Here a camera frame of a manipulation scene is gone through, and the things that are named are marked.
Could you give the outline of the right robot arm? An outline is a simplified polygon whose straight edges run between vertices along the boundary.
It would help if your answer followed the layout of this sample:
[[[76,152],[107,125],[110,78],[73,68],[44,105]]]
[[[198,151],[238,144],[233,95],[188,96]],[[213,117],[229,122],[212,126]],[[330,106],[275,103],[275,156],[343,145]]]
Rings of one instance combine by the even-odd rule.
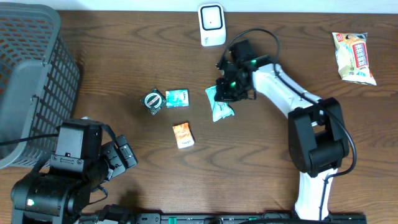
[[[348,138],[340,104],[309,93],[293,81],[269,55],[258,56],[248,40],[229,48],[232,59],[217,65],[215,101],[246,100],[249,91],[267,97],[287,118],[288,150],[300,172],[299,219],[324,221],[333,175],[348,153]]]

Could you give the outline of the white yellow chip bag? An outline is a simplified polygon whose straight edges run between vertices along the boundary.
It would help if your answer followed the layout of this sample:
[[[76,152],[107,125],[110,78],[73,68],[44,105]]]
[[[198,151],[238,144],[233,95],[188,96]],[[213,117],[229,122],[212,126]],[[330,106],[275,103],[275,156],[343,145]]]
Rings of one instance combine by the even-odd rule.
[[[333,32],[338,73],[345,82],[376,86],[369,69],[368,33]]]

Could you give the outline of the orange snack packet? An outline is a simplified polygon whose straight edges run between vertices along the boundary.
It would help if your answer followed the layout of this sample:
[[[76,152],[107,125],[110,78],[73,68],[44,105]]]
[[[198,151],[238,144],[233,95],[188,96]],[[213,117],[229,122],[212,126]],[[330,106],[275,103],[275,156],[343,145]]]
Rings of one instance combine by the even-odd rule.
[[[189,123],[178,124],[173,127],[173,131],[179,149],[194,145],[195,141],[190,131]]]

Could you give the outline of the teal white snack packet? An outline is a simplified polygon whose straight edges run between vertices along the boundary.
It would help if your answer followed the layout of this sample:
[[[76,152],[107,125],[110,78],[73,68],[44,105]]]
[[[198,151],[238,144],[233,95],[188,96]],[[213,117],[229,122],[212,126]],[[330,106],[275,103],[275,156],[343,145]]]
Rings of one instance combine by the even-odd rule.
[[[234,116],[234,111],[229,106],[229,104],[224,103],[224,102],[215,101],[215,95],[216,95],[216,87],[215,86],[211,86],[211,87],[207,88],[205,90],[205,92],[206,92],[209,102],[210,102],[213,122],[217,122],[218,120],[226,118],[228,116]]]

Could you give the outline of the dark grey plastic basket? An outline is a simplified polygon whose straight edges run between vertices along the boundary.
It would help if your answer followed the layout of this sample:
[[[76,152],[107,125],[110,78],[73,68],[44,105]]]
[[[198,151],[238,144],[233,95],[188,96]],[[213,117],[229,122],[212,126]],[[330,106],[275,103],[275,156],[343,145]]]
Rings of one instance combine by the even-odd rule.
[[[1,168],[32,167],[57,147],[73,116],[81,75],[56,10],[1,3]]]

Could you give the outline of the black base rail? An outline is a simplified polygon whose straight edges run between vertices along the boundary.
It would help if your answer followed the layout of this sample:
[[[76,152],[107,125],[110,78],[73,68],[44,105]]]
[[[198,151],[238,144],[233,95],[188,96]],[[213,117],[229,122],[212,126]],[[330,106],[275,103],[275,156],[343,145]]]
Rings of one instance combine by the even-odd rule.
[[[136,223],[136,224],[204,224],[204,223],[223,223],[234,224],[250,222],[256,220],[298,220],[299,218],[289,213],[266,212],[263,214],[250,215],[162,215],[159,213],[128,213],[125,215],[109,213],[106,215],[92,214],[82,216],[77,223]]]

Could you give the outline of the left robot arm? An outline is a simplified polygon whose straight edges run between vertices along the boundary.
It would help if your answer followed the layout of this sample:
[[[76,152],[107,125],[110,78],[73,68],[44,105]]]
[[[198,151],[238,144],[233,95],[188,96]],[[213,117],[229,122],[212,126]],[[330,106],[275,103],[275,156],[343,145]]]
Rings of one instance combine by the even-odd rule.
[[[125,136],[90,119],[68,119],[58,128],[55,152],[46,154],[12,188],[13,223],[75,223],[106,194],[105,182],[137,165]]]

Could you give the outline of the white barcode scanner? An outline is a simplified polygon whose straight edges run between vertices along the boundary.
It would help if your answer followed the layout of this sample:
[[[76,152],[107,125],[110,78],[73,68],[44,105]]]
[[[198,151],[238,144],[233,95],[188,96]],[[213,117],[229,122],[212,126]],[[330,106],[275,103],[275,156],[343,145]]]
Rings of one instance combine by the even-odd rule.
[[[226,26],[223,6],[218,3],[202,4],[198,8],[200,40],[204,47],[223,45],[226,42]]]

